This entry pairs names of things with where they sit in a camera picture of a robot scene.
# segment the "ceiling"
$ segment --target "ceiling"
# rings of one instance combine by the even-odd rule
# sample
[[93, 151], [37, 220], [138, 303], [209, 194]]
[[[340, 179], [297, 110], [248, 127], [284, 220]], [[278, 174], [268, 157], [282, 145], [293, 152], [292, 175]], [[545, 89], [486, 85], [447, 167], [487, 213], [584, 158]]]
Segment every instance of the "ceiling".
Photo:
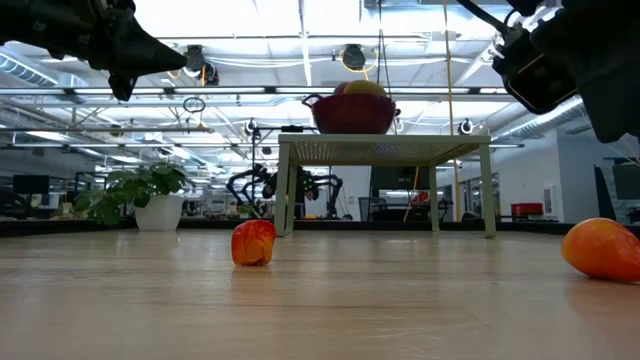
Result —
[[[505, 1], [477, 1], [485, 10], [503, 19], [511, 10]], [[364, 79], [365, 74], [348, 71], [340, 61], [346, 44], [360, 44], [367, 57], [368, 76], [390, 86], [411, 88], [447, 88], [448, 68], [443, 8], [439, 1], [387, 0], [383, 2], [382, 29], [385, 34], [386, 61], [378, 69], [379, 16], [374, 0], [137, 0], [136, 18], [151, 35], [184, 52], [188, 45], [203, 45], [208, 61], [220, 75], [220, 87], [228, 86], [312, 86], [333, 87], [345, 81]], [[448, 29], [451, 50], [450, 76], [459, 88], [502, 88], [500, 77], [489, 66], [496, 32], [474, 18], [459, 5], [450, 5]], [[302, 27], [306, 39], [301, 36]], [[304, 61], [308, 48], [308, 62]], [[73, 58], [53, 60], [39, 48], [8, 43], [5, 50], [45, 74], [73, 74], [90, 88], [108, 87], [108, 73], [92, 70]], [[160, 73], [140, 78], [141, 87], [193, 87], [200, 80], [185, 72]], [[0, 87], [30, 88], [32, 84], [0, 72]], [[68, 99], [40, 95], [1, 96], [6, 110], [20, 105], [24, 123], [11, 123], [0, 117], [6, 127], [124, 127], [153, 128], [162, 133], [168, 127], [195, 127], [202, 122], [210, 129], [203, 133], [171, 132], [156, 141], [176, 143], [241, 143], [243, 128], [249, 119], [260, 126], [300, 124], [312, 126], [310, 110], [301, 104], [305, 94], [297, 95], [206, 95], [207, 108], [199, 114], [184, 113], [182, 102], [188, 96], [134, 96], [129, 106], [109, 95], [82, 96], [80, 104]], [[448, 133], [450, 109], [447, 96], [394, 97], [402, 110], [396, 129], [402, 134]], [[454, 122], [468, 118], [482, 124], [514, 100], [506, 95], [455, 97]], [[69, 142], [134, 143], [144, 136], [126, 133], [113, 137], [108, 133], [68, 134]], [[22, 134], [24, 141], [47, 141]], [[265, 143], [276, 143], [277, 132]], [[109, 154], [109, 149], [94, 149]], [[248, 164], [246, 149], [187, 148], [194, 158], [209, 165], [234, 162]], [[144, 148], [136, 155], [156, 156]], [[261, 155], [260, 161], [275, 161], [277, 155]]]

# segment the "table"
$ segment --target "table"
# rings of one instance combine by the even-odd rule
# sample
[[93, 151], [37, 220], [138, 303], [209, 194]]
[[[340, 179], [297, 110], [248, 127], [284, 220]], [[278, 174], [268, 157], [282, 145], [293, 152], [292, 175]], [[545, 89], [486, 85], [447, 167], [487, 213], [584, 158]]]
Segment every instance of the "table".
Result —
[[[278, 142], [280, 156], [274, 220], [279, 237], [293, 231], [293, 211], [287, 211], [287, 208], [294, 207], [298, 166], [428, 166], [429, 188], [435, 194], [438, 191], [436, 166], [476, 150], [480, 151], [483, 207], [487, 209], [485, 232], [487, 237], [495, 236], [489, 136], [280, 134]], [[437, 213], [438, 202], [433, 201], [431, 214]], [[431, 217], [433, 231], [440, 229], [438, 220], [437, 216]]]

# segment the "bowl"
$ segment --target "bowl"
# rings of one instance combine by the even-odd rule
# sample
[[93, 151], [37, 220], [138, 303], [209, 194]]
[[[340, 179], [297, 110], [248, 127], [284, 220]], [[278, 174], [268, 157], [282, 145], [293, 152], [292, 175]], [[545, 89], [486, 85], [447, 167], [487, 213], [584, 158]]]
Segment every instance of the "bowl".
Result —
[[311, 108], [322, 134], [386, 134], [400, 110], [386, 96], [338, 94], [309, 95], [302, 104]]

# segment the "floor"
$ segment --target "floor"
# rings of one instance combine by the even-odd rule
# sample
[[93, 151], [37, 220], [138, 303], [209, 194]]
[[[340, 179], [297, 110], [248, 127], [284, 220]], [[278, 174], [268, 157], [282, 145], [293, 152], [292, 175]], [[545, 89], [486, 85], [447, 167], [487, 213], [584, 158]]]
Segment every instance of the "floor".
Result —
[[640, 358], [640, 285], [481, 235], [298, 231], [260, 268], [228, 231], [0, 239], [0, 359]]

